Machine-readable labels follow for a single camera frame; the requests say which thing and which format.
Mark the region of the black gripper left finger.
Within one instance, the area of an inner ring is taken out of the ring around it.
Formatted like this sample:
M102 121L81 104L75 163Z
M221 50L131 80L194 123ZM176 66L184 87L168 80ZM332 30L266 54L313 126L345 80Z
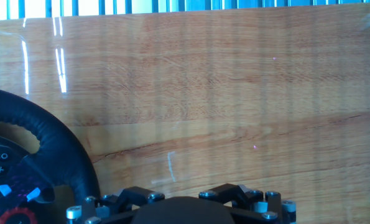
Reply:
M142 207L164 199L163 193L141 187L120 189L99 198L87 196L81 205L66 209L67 224L127 224L137 213L134 205Z

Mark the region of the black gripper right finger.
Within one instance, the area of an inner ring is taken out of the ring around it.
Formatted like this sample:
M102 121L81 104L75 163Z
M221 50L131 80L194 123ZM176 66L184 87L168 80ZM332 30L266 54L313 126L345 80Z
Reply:
M263 192L245 185L223 184L198 194L199 199L217 202L234 224L296 224L297 205L283 200L277 191Z

